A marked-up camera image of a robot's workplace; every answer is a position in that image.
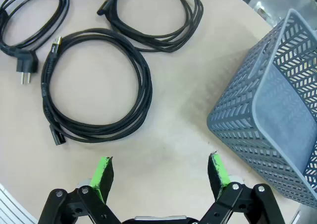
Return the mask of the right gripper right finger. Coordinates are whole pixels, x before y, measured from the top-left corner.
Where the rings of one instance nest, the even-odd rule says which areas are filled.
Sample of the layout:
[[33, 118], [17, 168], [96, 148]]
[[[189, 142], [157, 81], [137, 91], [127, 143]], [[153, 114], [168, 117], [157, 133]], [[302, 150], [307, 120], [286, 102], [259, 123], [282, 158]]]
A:
[[233, 213], [243, 213], [250, 224], [285, 223], [270, 186], [261, 183], [249, 188], [231, 181], [217, 153], [209, 155], [208, 177], [215, 202], [198, 223], [226, 224]]

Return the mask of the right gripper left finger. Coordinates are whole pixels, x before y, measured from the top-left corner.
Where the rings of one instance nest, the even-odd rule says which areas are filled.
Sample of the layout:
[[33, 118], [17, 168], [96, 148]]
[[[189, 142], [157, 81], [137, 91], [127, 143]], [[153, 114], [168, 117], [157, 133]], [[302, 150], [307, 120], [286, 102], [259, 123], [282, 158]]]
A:
[[52, 190], [43, 207], [38, 223], [74, 224], [88, 216], [94, 224], [119, 224], [121, 221], [106, 205], [114, 178], [112, 157], [102, 157], [88, 185], [68, 193]]

